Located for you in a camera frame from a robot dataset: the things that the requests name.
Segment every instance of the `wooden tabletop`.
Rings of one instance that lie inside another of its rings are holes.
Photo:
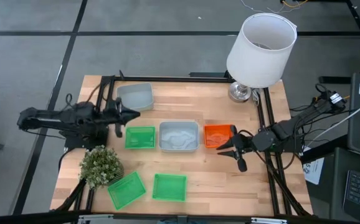
[[[85,76],[78,101],[87,99],[91,91],[100,83],[101,76]],[[115,82],[116,88],[139,82]],[[254,153],[244,154],[248,171],[241,173],[234,159],[217,155],[215,149],[205,148],[203,127],[205,124],[234,124],[237,129],[257,133],[259,118],[252,100],[234,103],[227,96],[228,83],[179,83],[151,82],[153,86],[154,108],[142,111],[141,116],[130,121],[130,126],[156,126],[163,121],[195,121],[199,125],[200,145],[194,153],[177,154],[162,152],[157,144],[152,150],[124,149],[123,138],[117,138],[110,131],[108,147],[118,153],[125,167],[125,175],[137,171],[145,184],[147,193],[121,213],[144,214],[188,214],[188,215],[273,215],[267,168]],[[280,81],[270,88],[275,120],[290,119],[288,102],[283,83]],[[97,100],[97,92],[92,102]],[[57,208],[78,183],[79,162],[85,149],[75,149],[68,153],[61,165],[50,208]],[[283,163],[288,164],[291,154],[283,153]],[[153,200],[153,177],[155,173],[187,175],[186,202],[165,202]],[[285,170],[287,186],[296,199],[312,213],[302,165],[298,159]],[[81,208],[85,208],[88,187],[83,192]],[[280,210],[283,212],[281,190],[277,187]],[[108,195],[107,188],[95,192],[92,212],[117,212]]]

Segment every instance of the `green container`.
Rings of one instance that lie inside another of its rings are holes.
[[[117,210],[129,205],[146,193],[137,172],[132,172],[108,187],[108,193]]]
[[[186,189],[185,175],[155,174],[153,199],[185,202]]]
[[[126,128],[125,149],[154,149],[155,127],[140,126]]]

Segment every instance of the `table lamp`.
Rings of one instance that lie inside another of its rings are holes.
[[[236,81],[230,86],[230,98],[245,102],[251,88],[279,81],[296,37],[296,25],[282,16],[258,13],[248,17],[227,57],[227,70]]]

